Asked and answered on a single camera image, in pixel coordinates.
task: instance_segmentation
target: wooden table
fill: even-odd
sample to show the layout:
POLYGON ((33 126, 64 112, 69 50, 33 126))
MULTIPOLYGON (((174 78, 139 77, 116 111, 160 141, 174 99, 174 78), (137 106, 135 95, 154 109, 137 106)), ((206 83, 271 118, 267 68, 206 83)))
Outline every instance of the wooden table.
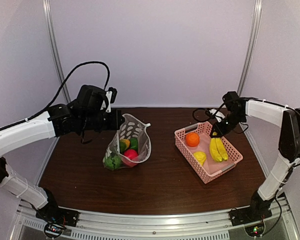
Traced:
POLYGON ((244 134, 227 139, 243 155, 231 171, 204 184, 175 146, 174 131, 189 126, 192 108, 124 108, 143 121, 152 143, 150 158, 133 168, 105 169, 102 159, 114 132, 89 132, 82 145, 76 134, 62 136, 40 186, 62 207, 112 214, 184 214, 249 205, 265 180, 244 134))

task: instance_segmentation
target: white mesh bag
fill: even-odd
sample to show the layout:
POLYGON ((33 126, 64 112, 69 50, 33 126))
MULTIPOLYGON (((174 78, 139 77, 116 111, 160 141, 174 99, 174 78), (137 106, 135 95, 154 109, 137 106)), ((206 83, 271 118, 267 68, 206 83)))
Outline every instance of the white mesh bag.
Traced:
POLYGON ((137 164, 145 162, 151 154, 151 141, 146 131, 147 127, 151 124, 144 124, 139 119, 127 113, 122 116, 125 118, 125 122, 116 131, 103 158, 104 167, 110 170, 132 168, 137 164), (130 140, 131 138, 137 138, 138 140, 138 156, 133 159, 129 159, 120 153, 120 140, 130 140))

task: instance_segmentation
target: lemon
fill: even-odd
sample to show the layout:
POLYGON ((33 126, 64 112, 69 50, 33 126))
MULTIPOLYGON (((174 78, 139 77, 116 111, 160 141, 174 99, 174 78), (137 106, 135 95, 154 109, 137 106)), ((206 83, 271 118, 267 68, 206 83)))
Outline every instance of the lemon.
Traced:
POLYGON ((201 166, 204 165, 206 159, 207 159, 207 155, 203 152, 203 151, 196 151, 193 154, 194 158, 199 162, 199 164, 201 166))

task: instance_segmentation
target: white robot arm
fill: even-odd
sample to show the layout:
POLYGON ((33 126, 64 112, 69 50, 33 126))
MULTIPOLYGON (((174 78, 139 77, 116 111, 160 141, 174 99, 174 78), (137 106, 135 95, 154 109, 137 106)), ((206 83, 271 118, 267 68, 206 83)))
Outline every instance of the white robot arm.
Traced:
POLYGON ((0 188, 29 202, 37 210, 38 216, 47 222, 55 223, 61 217, 63 222, 64 217, 67 225, 75 226, 76 211, 59 208, 49 190, 28 182, 7 164, 3 156, 30 143, 71 132, 83 138, 87 130, 118 130, 125 120, 120 110, 111 109, 116 94, 117 91, 112 87, 105 91, 99 87, 83 85, 77 98, 68 105, 50 106, 33 119, 1 127, 0 188))
POLYGON ((211 138, 220 138, 228 134, 239 123, 245 123, 246 116, 264 120, 281 128, 277 160, 264 183, 253 194, 250 207, 235 209, 229 213, 232 225, 236 226, 270 217, 270 204, 287 183, 295 167, 300 165, 300 108, 293 109, 288 105, 266 100, 239 97, 235 91, 228 92, 222 99, 229 114, 213 124, 211 138))

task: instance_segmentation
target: wire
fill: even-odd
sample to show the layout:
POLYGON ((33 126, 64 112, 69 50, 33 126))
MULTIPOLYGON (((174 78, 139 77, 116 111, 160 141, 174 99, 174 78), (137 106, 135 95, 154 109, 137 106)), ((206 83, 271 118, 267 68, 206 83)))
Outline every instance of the wire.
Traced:
POLYGON ((279 203, 279 201, 278 201, 278 199, 277 199, 277 196, 274 198, 274 200, 276 201, 276 203, 278 204, 278 206, 279 206, 279 208, 280 208, 280 214, 279 214, 278 219, 277 219, 277 220, 275 221, 275 223, 273 224, 273 226, 272 226, 268 231, 266 231, 265 233, 263 233, 263 234, 262 234, 262 237, 263 237, 264 235, 268 234, 272 229, 274 229, 274 227, 278 224, 278 222, 280 221, 281 216, 282 216, 282 207, 281 207, 281 205, 280 205, 280 203, 279 203))
POLYGON ((207 121, 213 119, 213 118, 216 116, 216 114, 220 111, 220 109, 221 109, 225 104, 226 104, 225 102, 222 103, 222 104, 219 106, 219 108, 216 110, 216 112, 215 112, 213 115, 209 116, 209 117, 208 117, 207 119, 205 119, 205 120, 200 120, 200 119, 198 119, 198 118, 195 116, 195 113, 196 113, 197 111, 201 111, 201 110, 208 111, 208 108, 206 108, 206 107, 198 107, 197 109, 195 109, 195 110, 192 112, 192 117, 193 117, 193 119, 196 120, 198 123, 205 123, 205 122, 207 122, 207 121))
MULTIPOLYGON (((248 100, 255 100, 256 98, 255 98, 255 97, 239 97, 239 99, 240 99, 240 100, 246 100, 246 101, 248 101, 248 100)), ((195 116, 195 113, 196 113, 197 111, 202 111, 202 110, 204 110, 204 111, 209 111, 211 108, 207 108, 207 107, 198 107, 198 108, 196 108, 196 109, 192 112, 192 117, 193 117, 193 119, 196 120, 198 123, 205 123, 205 122, 207 122, 207 121, 209 121, 209 120, 211 120, 211 119, 214 119, 215 117, 219 117, 219 116, 217 116, 217 113, 220 112, 221 108, 222 108, 224 105, 226 105, 226 104, 228 104, 228 103, 232 103, 233 101, 237 101, 237 100, 238 100, 238 99, 236 99, 236 100, 229 100, 229 101, 223 102, 223 103, 218 107, 218 109, 216 110, 216 112, 215 112, 214 114, 210 115, 210 116, 209 116, 207 119, 205 119, 205 120, 200 120, 200 119, 198 119, 198 118, 195 116)))
POLYGON ((237 131, 235 131, 235 130, 232 130, 232 131, 234 131, 236 134, 243 134, 245 131, 247 131, 248 130, 248 128, 249 128, 249 125, 248 124, 245 124, 245 123, 242 123, 242 122, 240 122, 241 123, 241 125, 243 125, 243 126, 246 126, 246 128, 243 130, 243 131, 240 131, 240 132, 237 132, 237 131))
MULTIPOLYGON (((231 210, 230 210, 230 212, 229 213, 231 213, 233 210, 236 210, 236 211, 238 211, 238 209, 236 208, 236 207, 233 207, 233 208, 231 208, 231 210)), ((239 213, 237 212, 237 214, 236 214, 236 216, 235 216, 237 219, 239 219, 239 213)))
POLYGON ((222 116, 215 115, 215 117, 216 117, 216 118, 219 118, 219 119, 221 119, 221 120, 223 119, 222 116))
POLYGON ((3 131, 5 129, 8 129, 8 128, 11 128, 11 127, 14 127, 14 126, 17 126, 19 124, 23 124, 27 121, 30 121, 36 117, 38 117, 39 115, 41 115, 42 113, 44 113, 45 111, 48 110, 48 108, 54 103, 54 101, 57 99, 58 95, 60 94, 62 88, 64 87, 64 85, 66 84, 66 82, 68 81, 68 79, 70 78, 70 76, 74 73, 74 71, 76 69, 78 69, 79 67, 81 66, 84 66, 84 65, 88 65, 88 64, 101 64, 103 66, 105 66, 106 68, 106 71, 107 71, 107 77, 106 77, 106 81, 105 81, 105 84, 104 84, 104 90, 106 90, 106 87, 108 85, 108 82, 109 82, 109 79, 110 79, 110 69, 108 67, 107 64, 105 64, 104 62, 102 61, 86 61, 86 62, 82 62, 80 64, 78 64, 77 66, 75 66, 70 72, 69 74, 66 76, 66 78, 63 80, 63 82, 61 83, 60 87, 58 88, 56 94, 54 95, 53 99, 47 104, 47 106, 45 106, 42 110, 38 111, 36 114, 26 118, 26 119, 23 119, 23 120, 20 120, 20 121, 17 121, 17 122, 14 122, 14 123, 11 123, 9 125, 6 125, 6 126, 3 126, 3 127, 0 127, 0 131, 3 131))

